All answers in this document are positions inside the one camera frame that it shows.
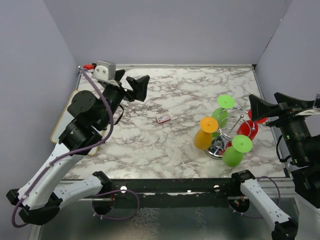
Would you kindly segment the orange plastic wine glass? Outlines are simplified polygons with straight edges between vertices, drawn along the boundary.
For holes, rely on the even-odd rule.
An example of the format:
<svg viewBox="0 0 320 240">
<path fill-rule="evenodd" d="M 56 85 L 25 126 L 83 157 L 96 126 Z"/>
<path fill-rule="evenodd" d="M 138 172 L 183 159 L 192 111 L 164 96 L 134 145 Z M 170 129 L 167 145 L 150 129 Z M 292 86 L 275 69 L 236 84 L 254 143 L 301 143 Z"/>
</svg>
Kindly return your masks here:
<svg viewBox="0 0 320 240">
<path fill-rule="evenodd" d="M 217 131 L 219 125 L 215 118 L 206 116 L 199 123 L 200 129 L 196 133 L 193 144 L 197 149 L 207 150 L 213 140 L 213 133 Z"/>
</svg>

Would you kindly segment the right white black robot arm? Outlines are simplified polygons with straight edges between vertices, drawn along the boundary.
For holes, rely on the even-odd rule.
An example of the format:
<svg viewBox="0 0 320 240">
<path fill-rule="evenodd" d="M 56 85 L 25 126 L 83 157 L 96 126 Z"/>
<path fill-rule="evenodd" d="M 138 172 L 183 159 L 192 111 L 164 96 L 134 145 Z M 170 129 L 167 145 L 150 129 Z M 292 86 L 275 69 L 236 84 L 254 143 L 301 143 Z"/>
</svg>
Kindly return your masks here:
<svg viewBox="0 0 320 240">
<path fill-rule="evenodd" d="M 318 240 L 320 238 L 320 137 L 311 136 L 305 122 L 318 110 L 320 100 L 301 100 L 280 92 L 274 94 L 276 104 L 253 94 L 249 96 L 251 119 L 275 117 L 268 127 L 280 129 L 292 164 L 291 172 L 298 206 L 298 221 L 283 212 L 262 190 L 258 180 L 248 171 L 232 174 L 229 189 L 244 195 L 256 207 L 271 230 L 273 240 Z"/>
</svg>

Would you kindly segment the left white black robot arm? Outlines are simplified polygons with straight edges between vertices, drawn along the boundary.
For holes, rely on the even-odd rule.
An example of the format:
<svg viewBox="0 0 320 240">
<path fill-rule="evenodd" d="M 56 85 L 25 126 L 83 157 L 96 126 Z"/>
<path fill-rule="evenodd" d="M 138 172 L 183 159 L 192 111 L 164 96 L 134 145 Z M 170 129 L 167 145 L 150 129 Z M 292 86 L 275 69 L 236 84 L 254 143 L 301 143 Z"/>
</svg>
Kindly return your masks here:
<svg viewBox="0 0 320 240">
<path fill-rule="evenodd" d="M 65 187 L 59 184 L 91 149 L 108 140 L 101 132 L 113 132 L 118 123 L 114 113 L 122 101 L 145 101 L 150 77 L 127 77 L 130 86 L 127 89 L 121 84 L 124 75 L 125 70 L 121 69 L 109 80 L 99 77 L 97 83 L 92 83 L 94 91 L 78 91 L 71 99 L 67 111 L 72 115 L 72 121 L 58 137 L 48 159 L 23 187 L 11 189 L 6 194 L 14 206 L 11 223 L 15 228 L 44 225 L 71 203 L 86 197 L 103 198 L 116 192 L 112 181 L 102 171 Z"/>
</svg>

